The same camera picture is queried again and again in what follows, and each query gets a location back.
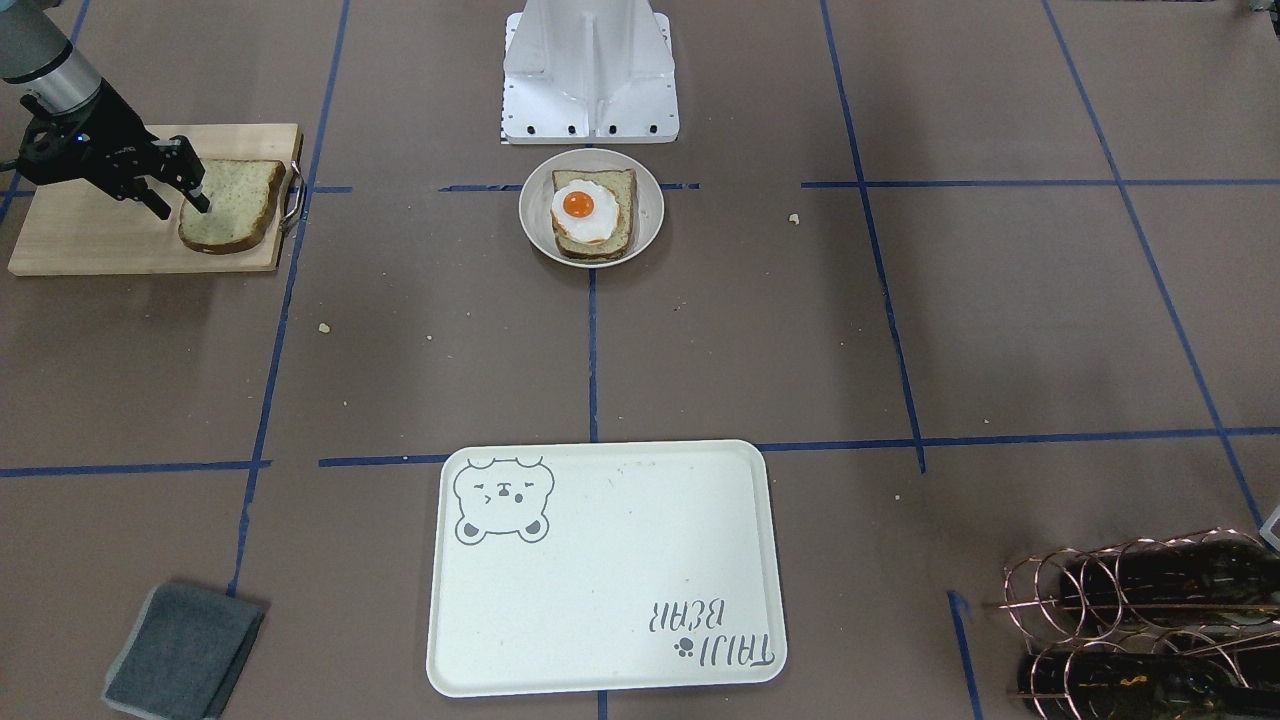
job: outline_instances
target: white plate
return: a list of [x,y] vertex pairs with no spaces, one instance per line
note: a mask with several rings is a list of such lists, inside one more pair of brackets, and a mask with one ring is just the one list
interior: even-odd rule
[[771,680],[787,638],[764,457],[741,441],[460,450],[429,623],[426,675],[449,697]]
[[[556,188],[552,184],[552,170],[590,172],[625,170],[627,168],[636,172],[636,218],[631,246],[627,247],[626,254],[603,263],[575,260],[561,255],[556,247],[556,234],[552,232],[552,196],[556,195]],[[530,242],[552,260],[575,268],[608,268],[635,258],[645,247],[649,247],[649,243],[657,237],[664,213],[666,201],[662,197],[662,187],[648,168],[621,152],[598,147],[580,147],[550,158],[538,165],[520,190],[520,224],[525,228]]]

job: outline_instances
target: bear illustration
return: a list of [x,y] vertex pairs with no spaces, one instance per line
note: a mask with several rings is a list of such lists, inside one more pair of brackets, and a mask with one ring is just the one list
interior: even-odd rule
[[525,542],[547,537],[547,497],[556,475],[539,457],[532,462],[494,459],[488,464],[467,460],[453,477],[462,519],[454,534],[463,544],[476,544],[488,534],[520,534]]

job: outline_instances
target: metal handle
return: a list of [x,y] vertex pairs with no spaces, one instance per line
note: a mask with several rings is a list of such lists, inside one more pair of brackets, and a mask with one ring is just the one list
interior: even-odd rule
[[293,168],[293,178],[289,179],[289,190],[293,190],[293,186],[297,184],[298,191],[294,193],[296,200],[293,201],[293,208],[289,208],[284,217],[280,218],[282,232],[289,232],[293,229],[293,225],[298,224],[298,219],[302,217],[302,209],[306,208],[308,193],[307,179],[302,177],[302,168],[298,167],[298,161],[294,160],[289,163],[289,165]]

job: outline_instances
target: tray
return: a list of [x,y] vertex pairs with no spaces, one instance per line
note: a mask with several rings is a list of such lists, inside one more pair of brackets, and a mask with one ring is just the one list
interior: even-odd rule
[[763,683],[786,660],[751,445],[470,447],[444,464],[426,646],[440,693]]
[[[302,147],[297,124],[147,126],[152,135],[184,135],[201,159],[280,160],[284,186],[294,179]],[[280,252],[288,192],[282,191],[265,238],[252,250],[206,255],[178,240],[182,193],[156,181],[151,187],[173,214],[159,220],[134,202],[118,202],[88,181],[36,190],[18,243],[9,259],[15,275],[122,275],[160,273],[248,273],[275,269]]]

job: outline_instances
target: slice of bread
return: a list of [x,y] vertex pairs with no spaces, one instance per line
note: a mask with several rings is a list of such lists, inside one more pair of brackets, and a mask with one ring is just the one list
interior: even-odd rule
[[613,234],[598,245],[586,245],[570,240],[564,228],[552,217],[552,229],[556,232],[556,247],[561,255],[575,260],[616,260],[631,247],[631,234],[636,214],[636,172],[625,170],[552,170],[552,186],[558,191],[570,181],[585,179],[609,191],[618,200],[618,224]]
[[178,238],[211,255],[243,252],[262,242],[275,217],[284,163],[279,160],[202,160],[209,213],[182,204]]

